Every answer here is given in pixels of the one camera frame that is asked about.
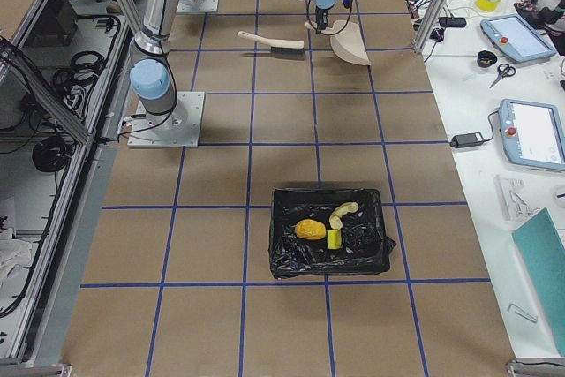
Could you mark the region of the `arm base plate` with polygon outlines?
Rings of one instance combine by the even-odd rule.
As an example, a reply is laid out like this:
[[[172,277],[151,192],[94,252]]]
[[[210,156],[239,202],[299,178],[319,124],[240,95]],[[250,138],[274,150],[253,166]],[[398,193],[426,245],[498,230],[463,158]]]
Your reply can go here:
[[[180,91],[177,106],[164,124],[163,119],[148,115],[141,101],[138,101],[136,115],[143,115],[132,121],[132,128],[126,130],[127,145],[130,148],[167,148],[199,145],[200,127],[204,110],[205,93]]]
[[[177,14],[216,13],[219,0],[179,0]]]

